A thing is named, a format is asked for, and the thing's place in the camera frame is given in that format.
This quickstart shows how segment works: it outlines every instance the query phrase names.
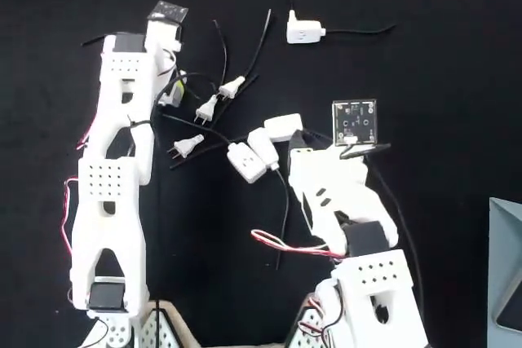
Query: two-prong plug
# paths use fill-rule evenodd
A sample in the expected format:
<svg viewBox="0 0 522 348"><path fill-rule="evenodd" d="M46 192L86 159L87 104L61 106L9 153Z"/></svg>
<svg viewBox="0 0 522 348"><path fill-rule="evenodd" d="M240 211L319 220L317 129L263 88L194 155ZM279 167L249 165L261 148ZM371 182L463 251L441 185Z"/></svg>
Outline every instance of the two-prong plug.
<svg viewBox="0 0 522 348"><path fill-rule="evenodd" d="M192 150L204 139L205 138L202 134L197 134L196 136L190 139L178 140L177 142L174 142L174 147L171 148L168 152L177 151L177 154L174 155L172 159L175 159L178 156L186 158L188 154L190 154Z"/></svg>
<svg viewBox="0 0 522 348"><path fill-rule="evenodd" d="M196 118L194 118L194 122L196 122L198 118L203 119L203 124L205 124L207 121L212 121L212 117L214 116L214 108L217 103L218 96L214 94L208 101L196 109Z"/></svg>

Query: robotic claw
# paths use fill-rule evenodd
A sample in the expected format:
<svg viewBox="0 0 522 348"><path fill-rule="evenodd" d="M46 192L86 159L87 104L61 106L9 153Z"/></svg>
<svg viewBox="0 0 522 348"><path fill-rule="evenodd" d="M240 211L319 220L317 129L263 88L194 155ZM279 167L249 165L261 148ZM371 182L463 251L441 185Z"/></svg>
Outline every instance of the robotic claw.
<svg viewBox="0 0 522 348"><path fill-rule="evenodd" d="M363 157L341 159L345 147L334 144L313 150L299 133L290 143L296 147L290 150L289 183L310 232L343 256L313 295L321 319L315 337L328 347L424 348L428 342L408 264L402 250L391 249L399 239L397 228L377 193L365 185ZM366 148L351 152L359 155ZM304 335L311 333L296 328L288 345L297 346Z"/></svg>
<svg viewBox="0 0 522 348"><path fill-rule="evenodd" d="M181 48L177 37L185 15L186 9L160 2L146 36L117 34L104 41L100 98L78 162L79 204L73 224L72 302L101 321L82 348L184 345L165 314L148 306L139 187L151 177L154 134L145 120L155 98L161 95L160 104L175 104L183 94L176 85L165 94L163 88L179 71L174 52ZM128 93L133 98L125 102L122 97ZM125 127L130 128L135 155L108 159L110 143ZM373 147L356 144L350 151L354 157L343 159L346 148L336 143L314 150L300 131L290 140L289 184L310 232L338 256L331 277L313 295L312 311L320 320L316 340L325 348L424 348L427 337L405 255L392 249L398 242L396 225L365 185L368 169L360 152ZM113 204L112 212L106 203ZM115 253L124 277L95 276L103 249ZM300 346L303 336L302 328L295 328L287 346Z"/></svg>

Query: black fabric background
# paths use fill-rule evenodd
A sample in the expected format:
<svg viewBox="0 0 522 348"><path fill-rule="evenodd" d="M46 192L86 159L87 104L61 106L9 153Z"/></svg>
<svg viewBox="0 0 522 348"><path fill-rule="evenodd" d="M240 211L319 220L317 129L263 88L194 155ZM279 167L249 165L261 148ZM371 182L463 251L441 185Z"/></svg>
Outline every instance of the black fabric background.
<svg viewBox="0 0 522 348"><path fill-rule="evenodd" d="M74 145L98 94L100 48L79 43L144 31L156 1L0 0L5 346L77 346L90 327L67 303L70 262L59 235L62 181L77 173ZM285 0L166 1L190 8L179 64L215 76L222 57L212 19L228 36L235 76L267 9L280 17L259 59L259 80L219 127L231 137L291 112L329 133L332 100L378 99L379 136L393 147L375 162L418 245L427 334L437 348L485 347L488 198L521 199L520 0L295 0L300 18L320 18L327 29L397 23L386 37L327 35L310 46L285 43ZM195 88L208 94L207 86ZM192 118L193 109L178 114ZM163 143L193 134L161 121ZM278 231L284 196L276 176L248 185L224 150L173 173L164 154L158 162L163 254L155 180L141 192L152 297L172 301L203 345L283 341L304 295L330 266L288 255L275 272L274 252L249 237L254 227ZM293 198L288 241L308 240Z"/></svg>

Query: red wire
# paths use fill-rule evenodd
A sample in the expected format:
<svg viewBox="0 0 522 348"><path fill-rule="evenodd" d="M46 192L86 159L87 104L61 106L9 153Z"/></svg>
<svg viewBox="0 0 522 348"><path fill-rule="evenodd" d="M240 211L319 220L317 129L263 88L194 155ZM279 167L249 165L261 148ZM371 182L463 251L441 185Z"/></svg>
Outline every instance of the red wire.
<svg viewBox="0 0 522 348"><path fill-rule="evenodd" d="M62 239L64 240L65 246L69 251L69 254L73 254L73 248L69 243L69 238L67 238L67 234L65 233L65 223L67 223L67 219L69 218L69 202L71 199L71 190L69 189L69 183L78 181L78 177L73 176L69 177L64 181L64 204L63 204L63 215L62 215L62 223L60 226L60 234L62 235Z"/></svg>
<svg viewBox="0 0 522 348"><path fill-rule="evenodd" d="M289 246L285 244L282 240L278 239L282 244L278 244L274 240L270 240L259 233L260 230L252 230L250 234L254 237L255 240L261 242L262 244L265 244L267 246L270 246L271 248L278 249L282 252L289 252L289 253L303 253L303 254L311 254L314 256L325 256L325 257L332 257L332 258L345 258L346 256L341 254L332 253L329 250L322 250L322 249L313 249L313 248L294 248L292 246Z"/></svg>

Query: power cord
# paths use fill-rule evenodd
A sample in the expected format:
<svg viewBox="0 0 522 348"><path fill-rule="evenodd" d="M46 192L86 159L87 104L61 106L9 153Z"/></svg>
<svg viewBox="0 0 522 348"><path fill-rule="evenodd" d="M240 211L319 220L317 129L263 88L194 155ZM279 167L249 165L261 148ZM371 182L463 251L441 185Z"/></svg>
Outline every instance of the power cord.
<svg viewBox="0 0 522 348"><path fill-rule="evenodd" d="M216 31L219 35L219 40L221 41L221 47L223 48L223 71L221 72L221 82L219 83L222 86L225 83L225 78L227 77L228 70L228 48L227 41L225 40L225 36L219 27L218 21L213 20Z"/></svg>
<svg viewBox="0 0 522 348"><path fill-rule="evenodd" d="M199 130L203 130L207 134L213 134L213 135L219 137L221 140L223 140L226 144L230 144L232 142L224 134L221 134L217 130L213 130L212 128L209 128L207 126L200 126L199 124L194 124L193 122L184 120L183 118L180 118L180 117L171 116L170 114L162 113L161 115L164 118L168 118L170 120L181 122L182 124L185 124L186 126L191 126L193 128L198 128Z"/></svg>
<svg viewBox="0 0 522 348"><path fill-rule="evenodd" d="M288 213L290 210L290 190L288 188L288 183L286 183L285 178L283 177L283 174L279 169L275 170L277 176L281 180L281 184L283 185L283 188L285 189L285 215L283 217L283 223L281 224L281 234L279 237L281 240L285 241L285 233L286 233L286 223L288 221ZM277 258L276 258L276 271L279 271L279 266L281 265L281 255L282 251L279 250L277 252Z"/></svg>
<svg viewBox="0 0 522 348"><path fill-rule="evenodd" d="M338 285L336 285L336 286L335 286L335 290L337 291L337 294L339 295L339 301L341 302L341 311L339 312L339 315L338 315L337 319L336 319L334 322L332 322L332 323L330 323L330 324L327 324L327 325L323 328L323 330L322 330L322 332L321 332L321 340L323 341L323 345L324 345L326 348L332 348L332 347L330 346L330 344L327 344L327 343L326 343L326 332L328 331L329 328L331 328L332 326L338 324L339 321L341 320L341 318L342 318L343 315L344 315L344 301L343 301L343 295L341 294L341 288L340 288Z"/></svg>
<svg viewBox="0 0 522 348"><path fill-rule="evenodd" d="M372 170L375 177L378 179L378 181L383 186L384 191L387 193L387 196L390 198L393 206L395 207L397 211L397 215L399 216L400 224L402 226L403 231L406 235L406 240L408 241L409 249L411 251L412 257L414 259L414 266L415 266L415 273L417 275L417 282L418 282L418 308L419 313L421 315L422 322L424 323L424 287L422 283L422 272L420 268L420 263L418 260L418 252L417 247L414 243L414 238L411 235L411 232L409 231L408 225L406 224L405 216L402 214L402 208L400 207L399 201L393 194L392 189L388 186L386 180L381 175L380 170L378 167L370 160L369 156L366 156L366 160L368 161L369 167Z"/></svg>
<svg viewBox="0 0 522 348"><path fill-rule="evenodd" d="M267 37L268 28L270 27L271 22L272 22L272 9L268 9L267 19L264 22L263 32L261 33L261 38L259 39L259 44L258 44L257 48L255 49L254 57L250 61L250 65L243 72L244 78L247 78L252 73L252 70L254 69L256 62L258 61L259 54L261 53L261 48L263 48L263 44L265 42L265 38Z"/></svg>
<svg viewBox="0 0 522 348"><path fill-rule="evenodd" d="M86 346L81 346L80 348L91 348L92 346L97 346L100 344L108 335L108 325L105 321L103 321L101 318L96 319L96 322L101 322L103 325L105 325L105 333L102 337L100 337L99 340L92 342L91 344L87 344Z"/></svg>

